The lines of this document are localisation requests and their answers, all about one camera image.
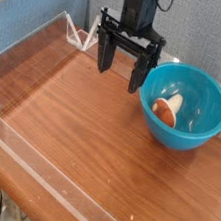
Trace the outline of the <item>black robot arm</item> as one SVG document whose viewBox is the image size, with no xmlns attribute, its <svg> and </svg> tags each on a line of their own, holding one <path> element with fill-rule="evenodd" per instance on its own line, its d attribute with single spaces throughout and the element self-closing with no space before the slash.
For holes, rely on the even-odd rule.
<svg viewBox="0 0 221 221">
<path fill-rule="evenodd" d="M 98 69 L 109 70 L 117 47 L 137 58 L 129 81 L 129 93 L 142 86 L 152 68 L 157 66 L 166 40 L 158 34 L 152 24 L 157 9 L 163 10 L 158 0 L 124 0 L 121 15 L 115 17 L 111 8 L 101 9 L 102 20 L 98 26 Z"/>
</svg>

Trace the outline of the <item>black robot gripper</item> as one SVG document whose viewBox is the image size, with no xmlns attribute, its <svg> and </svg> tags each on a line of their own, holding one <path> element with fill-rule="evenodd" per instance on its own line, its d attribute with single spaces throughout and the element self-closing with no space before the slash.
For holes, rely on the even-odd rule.
<svg viewBox="0 0 221 221">
<path fill-rule="evenodd" d="M 129 93 L 135 93 L 146 80 L 150 70 L 156 66 L 157 60 L 166 41 L 156 33 L 152 24 L 135 29 L 125 24 L 118 11 L 102 8 L 102 20 L 98 27 L 98 69 L 105 72 L 112 66 L 116 47 L 136 57 L 129 81 Z"/>
</svg>

